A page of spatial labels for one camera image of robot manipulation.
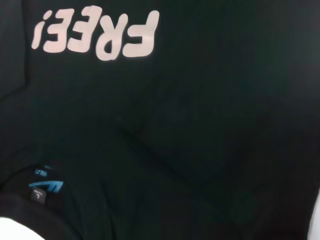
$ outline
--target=black t-shirt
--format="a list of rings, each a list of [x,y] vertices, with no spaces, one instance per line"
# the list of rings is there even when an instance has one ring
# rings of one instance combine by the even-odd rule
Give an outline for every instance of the black t-shirt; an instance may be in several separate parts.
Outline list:
[[[84,239],[305,239],[319,12],[313,0],[0,3],[0,182],[54,166]]]

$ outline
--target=white fabric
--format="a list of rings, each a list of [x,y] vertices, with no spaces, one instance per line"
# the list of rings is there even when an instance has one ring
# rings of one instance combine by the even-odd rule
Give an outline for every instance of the white fabric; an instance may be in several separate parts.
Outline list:
[[[320,240],[320,194],[316,200],[310,222],[308,240]]]
[[[1,240],[45,240],[30,228],[6,217],[0,217]]]

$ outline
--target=clothing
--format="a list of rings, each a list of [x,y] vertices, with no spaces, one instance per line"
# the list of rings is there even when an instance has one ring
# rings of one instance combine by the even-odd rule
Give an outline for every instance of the clothing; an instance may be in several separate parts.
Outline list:
[[[0,183],[51,166],[85,240],[306,239],[320,189],[319,10],[0,3]]]

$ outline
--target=white object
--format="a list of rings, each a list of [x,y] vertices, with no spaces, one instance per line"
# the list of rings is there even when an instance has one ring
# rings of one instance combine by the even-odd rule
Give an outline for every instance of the white object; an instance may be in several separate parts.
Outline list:
[[[45,240],[30,228],[6,217],[0,217],[1,240]]]
[[[315,202],[309,226],[308,240],[320,240],[320,194]]]

